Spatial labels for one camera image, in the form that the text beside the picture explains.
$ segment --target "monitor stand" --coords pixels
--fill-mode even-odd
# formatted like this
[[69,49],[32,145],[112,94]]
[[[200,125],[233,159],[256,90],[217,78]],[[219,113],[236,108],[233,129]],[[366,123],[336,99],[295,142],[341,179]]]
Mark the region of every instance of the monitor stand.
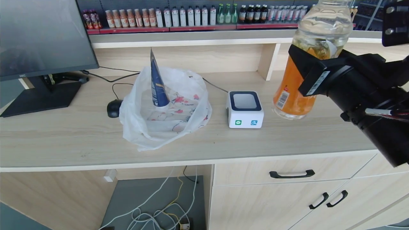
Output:
[[26,89],[10,104],[0,117],[11,117],[55,108],[68,107],[81,87],[81,82],[49,85],[47,75],[28,78],[34,88]]

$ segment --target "barcode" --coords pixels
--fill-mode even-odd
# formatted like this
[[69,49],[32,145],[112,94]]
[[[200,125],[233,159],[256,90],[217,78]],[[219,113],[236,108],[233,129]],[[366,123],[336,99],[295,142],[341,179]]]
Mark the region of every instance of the barcode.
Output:
[[315,84],[311,87],[311,89],[308,91],[306,96],[313,94],[319,85],[325,80],[325,78],[330,74],[331,71],[324,71],[322,72],[321,76],[319,76],[318,80],[315,82]]
[[283,109],[289,95],[290,95],[289,92],[283,91],[279,97],[279,101],[277,102],[277,107]]

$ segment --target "plastic bag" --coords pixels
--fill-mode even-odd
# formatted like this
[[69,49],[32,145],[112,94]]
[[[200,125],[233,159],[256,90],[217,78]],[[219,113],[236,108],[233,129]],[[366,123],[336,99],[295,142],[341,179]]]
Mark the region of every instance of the plastic bag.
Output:
[[119,108],[123,137],[138,151],[154,150],[205,126],[211,106],[203,78],[189,70],[159,67],[170,99],[167,112],[152,103],[151,68],[145,67]]

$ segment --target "computer monitor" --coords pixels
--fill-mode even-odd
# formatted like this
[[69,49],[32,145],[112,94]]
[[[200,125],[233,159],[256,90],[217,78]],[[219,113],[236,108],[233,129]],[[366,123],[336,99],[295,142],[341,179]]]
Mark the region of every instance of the computer monitor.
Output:
[[76,0],[1,1],[0,81],[27,77],[34,86],[1,117],[69,106],[81,83],[50,85],[45,79],[98,67]]

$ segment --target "black handle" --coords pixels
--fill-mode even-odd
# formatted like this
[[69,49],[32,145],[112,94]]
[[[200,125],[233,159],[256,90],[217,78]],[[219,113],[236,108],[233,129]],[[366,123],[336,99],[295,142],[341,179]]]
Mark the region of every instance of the black handle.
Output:
[[313,205],[310,205],[309,207],[310,207],[310,209],[316,209],[316,208],[318,208],[318,206],[320,206],[320,205],[322,205],[322,203],[324,203],[327,199],[328,199],[328,197],[330,197],[329,195],[328,195],[328,193],[326,193],[326,192],[324,192],[323,194],[322,194],[322,196],[324,196],[324,199],[317,205],[317,206],[313,206]]
[[341,194],[342,194],[342,198],[337,203],[333,205],[331,203],[328,203],[327,207],[334,207],[335,205],[339,204],[342,200],[344,200],[348,196],[348,192],[346,190],[342,191]]
[[272,178],[276,178],[276,179],[305,178],[305,177],[310,177],[310,176],[313,176],[313,175],[315,175],[315,172],[312,169],[306,170],[306,174],[301,175],[301,176],[280,176],[276,171],[271,171],[270,172],[270,176]]

